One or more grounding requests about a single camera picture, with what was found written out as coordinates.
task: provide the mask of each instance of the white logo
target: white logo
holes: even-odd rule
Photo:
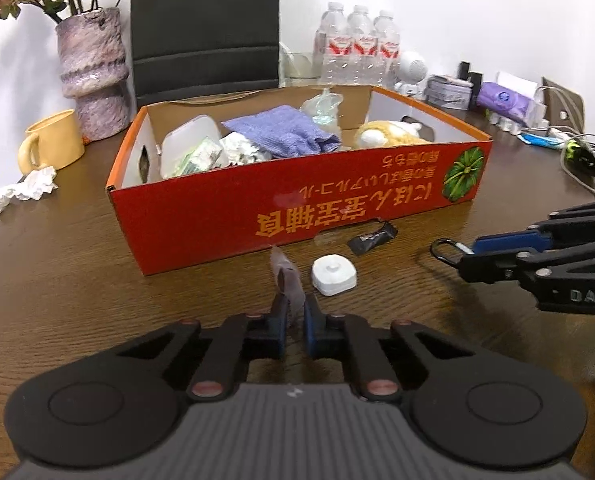
[[[581,290],[571,289],[571,301],[575,303],[595,303],[595,292],[587,290],[582,292]]]
[[[303,393],[304,392],[302,390],[300,390],[299,388],[293,388],[290,392],[287,392],[287,396],[297,399]]]

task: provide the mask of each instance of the yellow and white stuffed toy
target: yellow and white stuffed toy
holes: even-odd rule
[[[420,123],[402,123],[401,121],[370,121],[363,124],[355,134],[353,148],[391,148],[393,146],[412,146],[430,144],[420,138]]]

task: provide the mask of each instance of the textured ceramic vase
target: textured ceramic vase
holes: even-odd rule
[[[100,140],[119,133],[129,125],[120,10],[76,14],[59,23],[56,32],[62,93],[76,101],[82,137]]]

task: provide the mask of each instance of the water bottle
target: water bottle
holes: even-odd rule
[[[350,83],[377,84],[375,53],[377,52],[377,31],[369,18],[369,9],[356,5],[349,14],[349,28],[353,46],[349,57]]]
[[[377,31],[377,56],[383,59],[385,65],[384,86],[392,88],[397,79],[400,32],[393,22],[393,13],[390,10],[380,10],[374,23]]]
[[[347,59],[351,51],[351,35],[344,17],[343,5],[329,2],[329,10],[315,35],[313,65],[321,72],[325,84],[346,83]]]

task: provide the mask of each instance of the white wall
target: white wall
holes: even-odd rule
[[[122,6],[125,23],[129,1]],[[280,35],[292,50],[311,50],[327,1],[280,0]],[[373,14],[393,10],[403,46],[421,52],[431,72],[454,73],[468,60],[489,78],[498,70],[534,80],[544,75],[577,90],[595,133],[595,0],[339,1],[347,10],[354,4]],[[71,106],[60,92],[52,28],[33,8],[17,22],[0,21],[0,186],[20,176],[15,153],[28,124]]]

